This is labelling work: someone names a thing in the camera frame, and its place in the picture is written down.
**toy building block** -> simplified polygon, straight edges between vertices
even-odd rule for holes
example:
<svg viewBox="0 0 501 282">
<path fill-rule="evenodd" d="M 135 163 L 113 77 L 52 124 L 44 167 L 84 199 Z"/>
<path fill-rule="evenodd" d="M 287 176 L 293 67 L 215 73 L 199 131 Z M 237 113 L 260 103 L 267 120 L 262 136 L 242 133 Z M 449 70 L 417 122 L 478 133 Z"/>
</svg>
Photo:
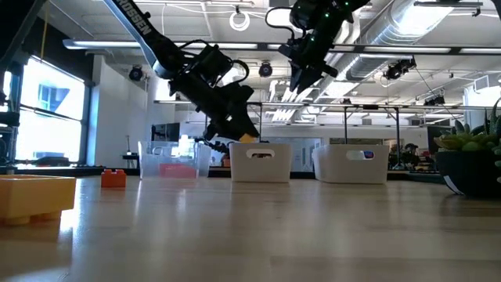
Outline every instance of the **toy building block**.
<svg viewBox="0 0 501 282">
<path fill-rule="evenodd" d="M 76 179 L 37 175 L 0 175 L 0 221 L 27 224 L 59 219 L 74 206 Z"/>
<path fill-rule="evenodd" d="M 101 187 L 102 188 L 121 188 L 127 185 L 127 175 L 123 169 L 117 169 L 112 172 L 111 169 L 105 169 L 101 173 Z"/>
</svg>

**security camera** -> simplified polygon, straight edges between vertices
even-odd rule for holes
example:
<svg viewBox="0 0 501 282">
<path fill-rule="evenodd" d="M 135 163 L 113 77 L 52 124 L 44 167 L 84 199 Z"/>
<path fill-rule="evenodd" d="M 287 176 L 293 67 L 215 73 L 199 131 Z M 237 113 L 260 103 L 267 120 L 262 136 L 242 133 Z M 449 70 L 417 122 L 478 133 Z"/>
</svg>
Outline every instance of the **security camera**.
<svg viewBox="0 0 501 282">
<path fill-rule="evenodd" d="M 132 66 L 132 70 L 128 74 L 128 77 L 132 81 L 141 81 L 141 78 L 142 78 L 142 67 L 141 67 L 141 65 Z"/>
<path fill-rule="evenodd" d="M 272 65 L 269 62 L 263 62 L 259 67 L 259 76 L 262 78 L 269 78 L 273 73 Z"/>
</svg>

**clear plastic bin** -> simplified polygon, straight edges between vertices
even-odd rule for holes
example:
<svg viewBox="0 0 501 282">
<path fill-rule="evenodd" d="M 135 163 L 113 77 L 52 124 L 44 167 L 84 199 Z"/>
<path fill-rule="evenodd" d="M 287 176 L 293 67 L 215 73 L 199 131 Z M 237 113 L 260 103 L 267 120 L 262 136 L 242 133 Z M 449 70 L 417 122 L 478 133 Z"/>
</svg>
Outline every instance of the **clear plastic bin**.
<svg viewBox="0 0 501 282">
<path fill-rule="evenodd" d="M 141 179 L 195 179 L 209 175 L 211 148 L 194 142 L 139 142 Z"/>
</svg>

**yellow object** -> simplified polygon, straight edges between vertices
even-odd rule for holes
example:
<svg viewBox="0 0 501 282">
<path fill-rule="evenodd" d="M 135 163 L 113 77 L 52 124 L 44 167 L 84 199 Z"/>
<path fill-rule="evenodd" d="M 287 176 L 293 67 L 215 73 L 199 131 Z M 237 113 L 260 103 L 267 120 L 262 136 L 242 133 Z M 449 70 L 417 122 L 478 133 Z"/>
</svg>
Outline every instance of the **yellow object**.
<svg viewBox="0 0 501 282">
<path fill-rule="evenodd" d="M 76 179 L 37 175 L 0 175 L 0 219 L 5 224 L 30 222 L 31 216 L 58 219 L 74 206 Z"/>
<path fill-rule="evenodd" d="M 240 137 L 241 143 L 254 143 L 256 142 L 256 138 L 248 135 L 247 133 Z"/>
</svg>

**ceiling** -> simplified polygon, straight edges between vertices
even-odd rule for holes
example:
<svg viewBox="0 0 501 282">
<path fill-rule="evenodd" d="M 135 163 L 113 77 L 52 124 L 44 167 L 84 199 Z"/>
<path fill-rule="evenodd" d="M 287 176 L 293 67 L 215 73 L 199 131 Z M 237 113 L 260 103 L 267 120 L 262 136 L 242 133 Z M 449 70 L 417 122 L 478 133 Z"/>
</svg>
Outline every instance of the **ceiling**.
<svg viewBox="0 0 501 282">
<path fill-rule="evenodd" d="M 269 0 L 253 0 L 254 8 L 242 7 L 242 11 L 265 13 L 269 8 Z M 389 3 L 389 0 L 372 0 L 372 8 L 362 11 L 363 27 Z M 483 0 L 482 14 L 496 15 L 494 5 Z M 49 22 L 69 37 L 84 40 L 132 40 L 132 37 L 111 15 L 102 1 L 82 0 L 50 0 Z M 207 6 L 207 20 L 203 13 L 188 12 L 178 7 L 160 5 L 139 5 L 145 12 L 151 13 L 150 21 L 162 32 L 162 14 L 164 18 L 164 34 L 173 41 L 187 41 L 202 38 L 213 42 L 285 42 L 288 32 L 268 27 L 262 18 L 251 16 L 250 26 L 245 31 L 235 31 L 229 26 L 230 13 L 213 13 L 233 11 L 231 6 Z M 200 5 L 183 5 L 182 8 L 202 12 Z M 467 14 L 473 9 L 453 11 L 453 14 L 466 16 L 447 16 L 433 31 L 419 40 L 420 45 L 501 45 L 501 22 L 497 17 Z M 138 49 L 114 49 L 109 51 L 107 62 L 116 69 L 128 73 L 132 64 L 145 63 Z M 283 79 L 290 73 L 287 58 L 277 52 L 225 52 L 233 59 L 245 61 L 250 67 L 250 77 L 244 84 L 261 90 L 254 99 L 264 99 L 272 80 Z M 273 66 L 273 77 L 260 78 L 258 68 L 261 61 L 269 61 Z M 376 73 L 368 83 L 363 83 L 348 93 L 353 103 L 411 103 L 415 97 L 432 89 L 443 88 L 447 103 L 463 102 L 463 87 L 470 83 L 464 78 L 478 78 L 482 71 L 501 72 L 501 56 L 416 56 L 419 73 L 411 71 L 400 81 L 393 81 L 388 87 L 385 79 Z"/>
</svg>

